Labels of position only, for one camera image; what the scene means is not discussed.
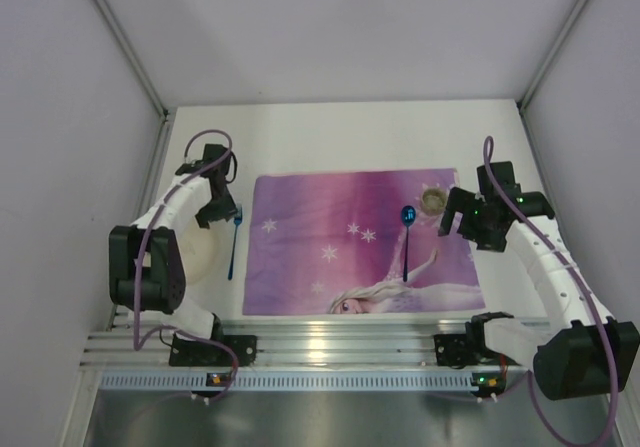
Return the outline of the speckled ceramic cup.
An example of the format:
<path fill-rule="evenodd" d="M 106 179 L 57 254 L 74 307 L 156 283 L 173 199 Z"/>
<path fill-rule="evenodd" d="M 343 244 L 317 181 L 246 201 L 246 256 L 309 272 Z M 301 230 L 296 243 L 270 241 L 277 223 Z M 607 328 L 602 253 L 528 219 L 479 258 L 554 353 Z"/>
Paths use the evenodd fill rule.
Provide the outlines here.
<path fill-rule="evenodd" d="M 439 187 L 430 187 L 423 191 L 420 199 L 421 211 L 429 216 L 436 217 L 445 210 L 448 194 Z"/>

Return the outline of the cream round plate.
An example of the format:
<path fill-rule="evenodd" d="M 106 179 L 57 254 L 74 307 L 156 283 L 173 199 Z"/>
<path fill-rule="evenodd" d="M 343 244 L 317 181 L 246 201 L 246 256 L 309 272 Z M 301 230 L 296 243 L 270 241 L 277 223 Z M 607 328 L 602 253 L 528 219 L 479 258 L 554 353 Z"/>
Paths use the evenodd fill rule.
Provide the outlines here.
<path fill-rule="evenodd" d="M 213 227 L 201 228 L 191 220 L 178 238 L 178 248 L 186 283 L 196 284 L 213 268 L 219 250 L 218 234 Z"/>

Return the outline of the blue metal spoon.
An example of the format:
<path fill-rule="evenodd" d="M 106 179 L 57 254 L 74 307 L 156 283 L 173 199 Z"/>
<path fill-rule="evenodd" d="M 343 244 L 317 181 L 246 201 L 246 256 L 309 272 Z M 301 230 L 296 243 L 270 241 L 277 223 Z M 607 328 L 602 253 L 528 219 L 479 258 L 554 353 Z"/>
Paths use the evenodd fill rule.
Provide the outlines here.
<path fill-rule="evenodd" d="M 401 222 L 405 228 L 405 242 L 404 242 L 404 262 L 403 262 L 403 276 L 404 282 L 408 281 L 409 275 L 409 236 L 410 228 L 416 220 L 416 209 L 412 205 L 405 205 L 401 210 Z"/>

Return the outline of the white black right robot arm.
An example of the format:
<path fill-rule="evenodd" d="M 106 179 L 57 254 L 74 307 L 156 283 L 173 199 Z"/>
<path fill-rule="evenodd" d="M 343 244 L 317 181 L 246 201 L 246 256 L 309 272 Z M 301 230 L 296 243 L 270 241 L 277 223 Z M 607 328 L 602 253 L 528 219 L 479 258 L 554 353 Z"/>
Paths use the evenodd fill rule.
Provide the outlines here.
<path fill-rule="evenodd" d="M 475 315 L 466 344 L 478 357 L 500 355 L 533 373 L 546 398 L 608 394 L 626 387 L 639 331 L 619 322 L 586 285 L 561 238 L 555 212 L 541 192 L 525 192 L 510 162 L 477 169 L 479 190 L 450 190 L 439 235 L 455 230 L 478 249 L 514 252 L 541 299 L 547 334 L 506 312 Z"/>

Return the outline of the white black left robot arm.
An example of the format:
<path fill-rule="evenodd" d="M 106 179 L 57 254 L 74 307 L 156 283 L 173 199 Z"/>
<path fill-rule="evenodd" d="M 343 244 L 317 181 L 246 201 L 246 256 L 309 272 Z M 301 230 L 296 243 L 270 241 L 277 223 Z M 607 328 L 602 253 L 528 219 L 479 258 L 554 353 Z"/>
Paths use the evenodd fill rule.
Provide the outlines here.
<path fill-rule="evenodd" d="M 202 262 L 213 256 L 209 229 L 238 213 L 228 188 L 236 173 L 237 160 L 230 148 L 207 144 L 200 159 L 186 161 L 176 170 L 167 192 L 144 215 L 111 230 L 109 296 L 130 310 L 137 349 L 146 341 L 141 332 L 145 312 L 189 340 L 223 339 L 219 317 L 187 293 L 198 274 L 187 273 L 193 264 L 182 258 L 179 240 L 192 234 L 196 256 Z"/>

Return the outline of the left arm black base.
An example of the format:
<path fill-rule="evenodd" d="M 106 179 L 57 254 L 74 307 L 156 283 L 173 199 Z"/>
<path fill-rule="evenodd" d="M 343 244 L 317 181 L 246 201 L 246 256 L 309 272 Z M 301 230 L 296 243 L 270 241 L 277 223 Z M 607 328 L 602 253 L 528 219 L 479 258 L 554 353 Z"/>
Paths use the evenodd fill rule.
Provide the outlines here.
<path fill-rule="evenodd" d="M 234 352 L 239 367 L 249 366 L 256 359 L 254 335 L 224 335 L 222 344 Z M 168 363 L 171 367 L 231 367 L 232 357 L 219 347 L 174 335 Z"/>

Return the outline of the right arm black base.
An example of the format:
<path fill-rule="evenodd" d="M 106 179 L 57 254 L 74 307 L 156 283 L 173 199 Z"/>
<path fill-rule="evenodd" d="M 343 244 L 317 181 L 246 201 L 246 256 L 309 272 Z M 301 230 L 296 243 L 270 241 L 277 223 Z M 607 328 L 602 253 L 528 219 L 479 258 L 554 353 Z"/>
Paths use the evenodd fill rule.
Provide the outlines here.
<path fill-rule="evenodd" d="M 436 364 L 439 367 L 463 369 L 470 366 L 508 365 L 504 355 L 490 351 L 466 334 L 436 334 L 433 341 Z"/>

